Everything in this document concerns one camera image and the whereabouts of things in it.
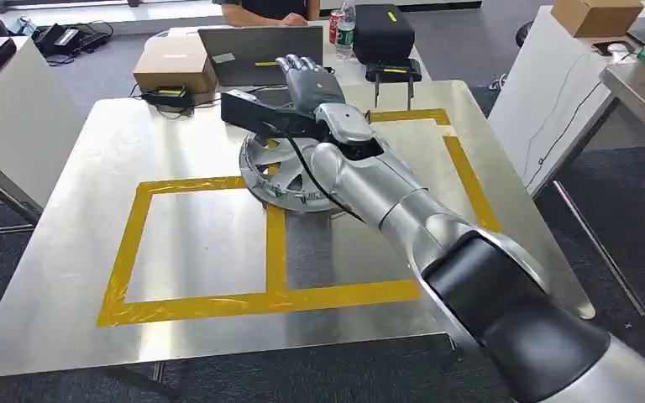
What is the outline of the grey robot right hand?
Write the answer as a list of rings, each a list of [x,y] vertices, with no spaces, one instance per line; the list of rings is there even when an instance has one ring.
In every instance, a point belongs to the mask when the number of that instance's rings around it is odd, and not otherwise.
[[[277,57],[275,63],[284,74],[296,111],[313,113],[323,103],[346,103],[335,75],[311,58],[289,54]]]

